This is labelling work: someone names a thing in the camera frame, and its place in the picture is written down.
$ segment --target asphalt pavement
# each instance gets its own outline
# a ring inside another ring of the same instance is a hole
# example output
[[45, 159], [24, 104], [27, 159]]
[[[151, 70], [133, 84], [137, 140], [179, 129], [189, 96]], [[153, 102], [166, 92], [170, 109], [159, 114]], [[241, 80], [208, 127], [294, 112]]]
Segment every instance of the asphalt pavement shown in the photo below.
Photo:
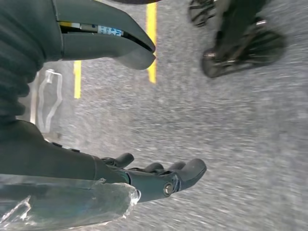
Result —
[[[88, 230], [307, 230], [308, 2], [273, 0], [263, 10], [288, 38], [279, 62], [217, 79], [199, 67], [214, 23], [192, 26], [188, 3], [158, 3], [156, 84], [146, 71], [88, 60], [74, 99], [72, 62], [46, 65], [63, 75], [52, 121], [61, 144], [100, 157], [131, 152], [132, 167], [193, 158], [208, 167], [189, 190]], [[145, 29], [146, 6], [112, 5]]]

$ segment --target ground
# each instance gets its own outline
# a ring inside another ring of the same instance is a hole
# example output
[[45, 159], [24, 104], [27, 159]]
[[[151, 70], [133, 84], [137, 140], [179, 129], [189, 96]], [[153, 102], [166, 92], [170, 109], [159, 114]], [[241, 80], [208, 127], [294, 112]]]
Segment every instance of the ground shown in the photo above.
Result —
[[[188, 3], [157, 5], [156, 84], [111, 59], [83, 61], [82, 96], [74, 99], [72, 62], [45, 66], [63, 75], [63, 102], [52, 121], [61, 144], [101, 157], [131, 152], [134, 167], [192, 158], [208, 167], [189, 190], [137, 205], [103, 230], [306, 230], [308, 3], [264, 9], [288, 38], [280, 61], [217, 79], [199, 67], [214, 23], [193, 27]], [[112, 5], [145, 29], [146, 6]]]

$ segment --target clear plastic wrap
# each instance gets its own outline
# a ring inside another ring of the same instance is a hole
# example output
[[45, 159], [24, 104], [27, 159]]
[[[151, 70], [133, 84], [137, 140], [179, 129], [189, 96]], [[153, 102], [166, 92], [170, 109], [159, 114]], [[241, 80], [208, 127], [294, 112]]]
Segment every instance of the clear plastic wrap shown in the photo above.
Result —
[[0, 230], [75, 230], [126, 217], [140, 199], [125, 183], [0, 174]]

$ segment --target black caster wheel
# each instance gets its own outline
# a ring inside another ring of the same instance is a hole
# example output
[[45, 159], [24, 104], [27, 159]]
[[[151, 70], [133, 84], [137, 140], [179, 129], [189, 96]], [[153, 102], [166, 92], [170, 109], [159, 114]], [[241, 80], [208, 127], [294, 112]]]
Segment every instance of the black caster wheel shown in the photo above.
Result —
[[214, 8], [213, 0], [192, 0], [188, 8], [188, 16], [194, 26], [202, 27], [209, 18], [214, 16], [209, 13]]
[[219, 77], [223, 73], [223, 67], [215, 61], [215, 53], [212, 49], [203, 53], [201, 65], [203, 73], [209, 78]]

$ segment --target small wheel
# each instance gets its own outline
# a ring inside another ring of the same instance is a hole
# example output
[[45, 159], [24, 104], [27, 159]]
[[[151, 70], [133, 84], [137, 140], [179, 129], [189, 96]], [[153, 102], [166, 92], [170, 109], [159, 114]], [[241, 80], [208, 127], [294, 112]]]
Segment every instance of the small wheel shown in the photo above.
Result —
[[200, 0], [192, 0], [188, 8], [188, 16], [190, 22], [196, 27], [205, 25], [209, 18], [207, 6], [201, 4]]
[[215, 61], [215, 53], [212, 50], [207, 50], [203, 53], [202, 69], [209, 78], [219, 77], [223, 72], [223, 67]]

